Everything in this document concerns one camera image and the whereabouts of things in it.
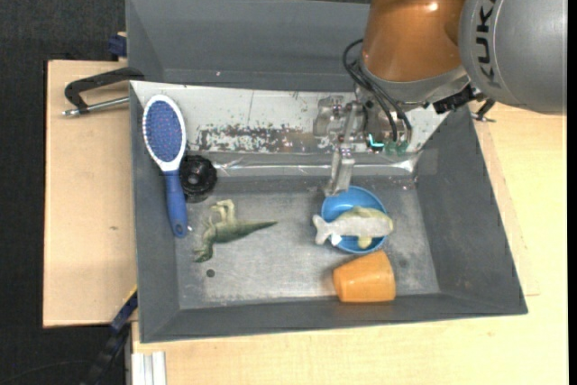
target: metal bracket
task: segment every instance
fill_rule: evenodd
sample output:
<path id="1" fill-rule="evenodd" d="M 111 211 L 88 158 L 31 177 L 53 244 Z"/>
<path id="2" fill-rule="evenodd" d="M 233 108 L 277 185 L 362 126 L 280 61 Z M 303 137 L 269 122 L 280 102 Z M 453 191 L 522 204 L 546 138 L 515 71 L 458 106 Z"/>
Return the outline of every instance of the metal bracket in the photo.
<path id="1" fill-rule="evenodd" d="M 324 188 L 325 196 L 334 196 L 341 191 L 346 191 L 351 184 L 353 176 L 354 159 L 352 156 L 352 145 L 354 137 L 358 132 L 358 127 L 354 126 L 358 113 L 362 110 L 359 103 L 347 105 L 348 115 L 344 124 L 344 133 L 340 142 L 334 147 L 333 163 L 331 165 L 331 179 Z"/>

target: orange container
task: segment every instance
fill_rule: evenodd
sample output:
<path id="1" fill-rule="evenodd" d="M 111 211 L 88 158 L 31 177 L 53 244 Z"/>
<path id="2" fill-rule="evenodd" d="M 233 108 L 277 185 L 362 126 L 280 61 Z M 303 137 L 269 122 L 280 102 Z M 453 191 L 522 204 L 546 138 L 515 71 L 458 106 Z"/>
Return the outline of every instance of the orange container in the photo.
<path id="1" fill-rule="evenodd" d="M 386 302 L 397 295 L 389 257 L 376 251 L 333 270 L 336 295 L 342 302 Z"/>

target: blue bristles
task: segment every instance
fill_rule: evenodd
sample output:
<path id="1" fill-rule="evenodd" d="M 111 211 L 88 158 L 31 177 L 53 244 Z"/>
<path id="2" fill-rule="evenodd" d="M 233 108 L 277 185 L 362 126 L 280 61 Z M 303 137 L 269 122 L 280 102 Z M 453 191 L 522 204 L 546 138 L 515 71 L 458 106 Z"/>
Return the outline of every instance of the blue bristles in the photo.
<path id="1" fill-rule="evenodd" d="M 164 101 L 156 101 L 145 123 L 146 139 L 154 155 L 164 162 L 175 160 L 182 144 L 182 127 L 174 109 Z"/>

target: black clamp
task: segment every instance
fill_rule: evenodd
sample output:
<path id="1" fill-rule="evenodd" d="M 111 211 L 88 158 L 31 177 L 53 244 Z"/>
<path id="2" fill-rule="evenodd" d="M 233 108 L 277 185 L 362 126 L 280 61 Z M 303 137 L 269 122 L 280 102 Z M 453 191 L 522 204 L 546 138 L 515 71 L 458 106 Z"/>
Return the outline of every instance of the black clamp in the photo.
<path id="1" fill-rule="evenodd" d="M 128 96 L 123 98 L 116 98 L 115 100 L 105 101 L 103 103 L 96 103 L 95 105 L 87 105 L 86 101 L 82 99 L 80 93 L 109 86 L 123 80 L 144 80 L 144 75 L 135 68 L 122 68 L 89 78 L 82 78 L 70 82 L 64 89 L 64 96 L 68 99 L 76 109 L 69 109 L 64 111 L 64 115 L 84 115 L 97 109 L 104 109 L 113 105 L 120 105 L 128 102 Z"/>

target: cable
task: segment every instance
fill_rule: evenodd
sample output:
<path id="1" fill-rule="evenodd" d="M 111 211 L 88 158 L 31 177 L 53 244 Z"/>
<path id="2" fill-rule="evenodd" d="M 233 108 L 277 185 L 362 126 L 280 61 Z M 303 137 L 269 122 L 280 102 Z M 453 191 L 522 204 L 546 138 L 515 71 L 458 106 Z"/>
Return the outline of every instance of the cable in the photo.
<path id="1" fill-rule="evenodd" d="M 343 66 L 346 69 L 346 71 L 349 73 L 349 76 L 351 76 L 351 78 L 354 80 L 354 82 L 358 86 L 369 90 L 373 94 L 373 96 L 377 100 L 377 103 L 379 103 L 379 106 L 382 108 L 383 112 L 387 116 L 387 119 L 389 120 L 390 128 L 392 130 L 392 135 L 393 135 L 393 141 L 396 141 L 398 138 L 397 123 L 393 119 L 393 116 L 390 113 L 389 107 L 382 100 L 382 98 L 380 98 L 380 96 L 376 94 L 374 86 L 372 85 L 372 83 L 357 69 L 358 61 L 355 60 L 355 61 L 349 63 L 349 61 L 347 60 L 349 51 L 351 51 L 351 49 L 355 45 L 358 45 L 361 42 L 362 42 L 362 39 L 358 39 L 356 41 L 351 42 L 349 45 L 347 45 L 347 47 L 344 49 L 344 52 L 343 52 Z"/>
<path id="2" fill-rule="evenodd" d="M 362 73 L 362 70 L 359 68 L 358 60 L 355 60 L 353 62 L 349 62 L 347 60 L 347 56 L 349 54 L 349 51 L 351 51 L 351 49 L 355 45 L 358 45 L 361 42 L 362 42 L 362 39 L 358 39 L 358 40 L 350 43 L 344 49 L 344 52 L 343 52 L 344 68 L 348 71 L 349 75 L 351 76 L 351 78 L 353 78 L 353 80 L 356 84 L 369 90 L 373 94 L 375 100 L 377 100 L 377 103 L 379 103 L 379 106 L 381 107 L 381 109 L 383 110 L 383 112 L 387 116 L 387 119 L 389 120 L 390 128 L 392 131 L 393 141 L 396 142 L 398 140 L 398 127 L 397 127 L 396 121 L 394 120 L 394 118 L 392 116 L 392 113 L 390 112 L 389 106 L 387 105 L 387 103 L 385 103 L 385 100 L 387 102 L 389 102 L 389 104 L 395 109 L 395 111 L 397 113 L 397 118 L 401 119 L 403 121 L 403 123 L 405 124 L 405 129 L 407 131 L 407 140 L 410 141 L 410 137 L 412 134 L 412 126 L 411 126 L 411 123 L 408 120 L 408 117 L 405 114 L 405 112 L 400 108 L 398 103 L 394 99 L 392 99 L 382 88 L 380 88 L 378 86 L 374 86 L 372 84 L 372 82 L 369 80 L 369 78 L 367 78 Z"/>
<path id="3" fill-rule="evenodd" d="M 54 362 L 53 364 L 46 364 L 44 366 L 35 367 L 33 369 L 29 369 L 28 371 L 21 372 L 19 374 L 13 375 L 12 377 L 8 377 L 7 379 L 0 380 L 0 385 L 4 385 L 5 383 L 10 383 L 15 380 L 21 379 L 22 377 L 33 374 L 35 372 L 46 371 L 47 369 L 51 369 L 53 367 L 60 367 L 60 366 L 70 366 L 71 364 L 84 364 L 86 362 L 90 362 L 87 360 L 77 360 L 77 361 L 63 361 L 63 362 Z"/>

